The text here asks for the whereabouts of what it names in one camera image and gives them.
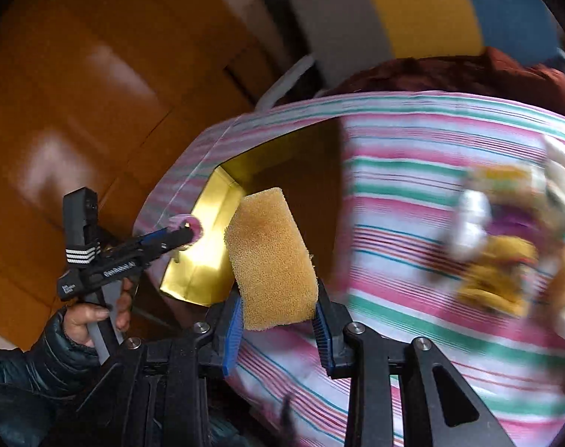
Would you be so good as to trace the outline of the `person's left hand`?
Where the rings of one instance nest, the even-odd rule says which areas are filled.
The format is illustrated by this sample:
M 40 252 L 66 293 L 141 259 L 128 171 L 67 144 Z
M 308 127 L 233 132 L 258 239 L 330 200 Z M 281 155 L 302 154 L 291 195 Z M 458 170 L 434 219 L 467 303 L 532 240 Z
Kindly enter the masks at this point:
M 130 292 L 132 288 L 133 283 L 130 279 L 122 280 L 121 294 L 116 303 L 116 326 L 122 333 L 127 332 L 130 327 L 133 303 Z M 89 334 L 88 325 L 108 319 L 109 316 L 109 310 L 101 306 L 86 303 L 69 306 L 62 321 L 64 333 L 73 342 L 92 347 L 94 342 Z

